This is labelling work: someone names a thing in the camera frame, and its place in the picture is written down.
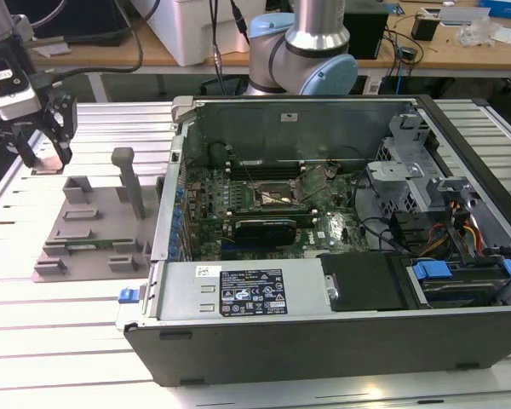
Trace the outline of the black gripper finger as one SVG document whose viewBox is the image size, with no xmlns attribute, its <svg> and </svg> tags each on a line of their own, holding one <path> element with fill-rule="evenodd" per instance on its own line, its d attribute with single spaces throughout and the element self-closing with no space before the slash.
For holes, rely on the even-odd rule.
<svg viewBox="0 0 511 409">
<path fill-rule="evenodd" d="M 0 129 L 0 142 L 6 148 L 16 153 L 27 168 L 33 168 L 37 163 L 37 156 L 29 144 L 30 136 L 24 124 L 5 125 Z"/>
<path fill-rule="evenodd" d="M 45 122 L 51 132 L 49 139 L 61 163 L 69 164 L 72 159 L 70 144 L 78 129 L 78 108 L 75 96 L 64 90 L 52 90 L 45 110 Z"/>
</svg>

